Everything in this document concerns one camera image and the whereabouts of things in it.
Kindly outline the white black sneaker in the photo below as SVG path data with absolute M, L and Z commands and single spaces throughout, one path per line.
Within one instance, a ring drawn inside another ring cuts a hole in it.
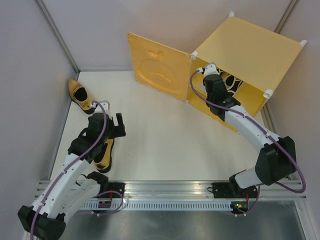
M 227 72 L 222 74 L 222 79 L 224 81 L 225 87 L 228 93 L 233 96 L 236 94 L 237 90 L 243 84 L 243 81 Z
M 206 87 L 205 87 L 205 85 L 204 85 L 203 82 L 200 83 L 199 89 L 200 89 L 200 91 L 201 91 L 202 93 L 205 93 L 205 92 L 206 92 Z

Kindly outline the yellow cabinet door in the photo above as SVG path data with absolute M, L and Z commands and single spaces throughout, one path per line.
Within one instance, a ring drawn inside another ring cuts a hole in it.
M 132 32 L 127 33 L 127 40 L 137 82 L 185 101 L 191 55 Z

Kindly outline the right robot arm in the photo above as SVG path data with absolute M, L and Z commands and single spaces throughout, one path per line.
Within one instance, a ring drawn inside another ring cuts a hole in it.
M 295 143 L 289 136 L 280 137 L 257 123 L 241 103 L 228 93 L 219 74 L 203 78 L 207 93 L 207 106 L 223 122 L 236 128 L 256 149 L 258 158 L 255 166 L 230 177 L 228 192 L 235 198 L 241 197 L 247 188 L 275 182 L 296 172 L 292 161 L 278 146 L 281 146 L 296 162 Z

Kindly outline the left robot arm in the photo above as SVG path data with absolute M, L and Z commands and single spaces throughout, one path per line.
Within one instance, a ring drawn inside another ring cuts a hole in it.
M 99 210 L 105 215 L 112 198 L 124 198 L 124 189 L 113 188 L 105 175 L 112 167 L 115 139 L 126 135 L 123 116 L 116 114 L 118 124 L 106 113 L 94 113 L 88 126 L 71 142 L 57 175 L 31 206 L 23 205 L 17 215 L 30 239 L 58 240 L 72 216 L 90 199 L 107 198 Z

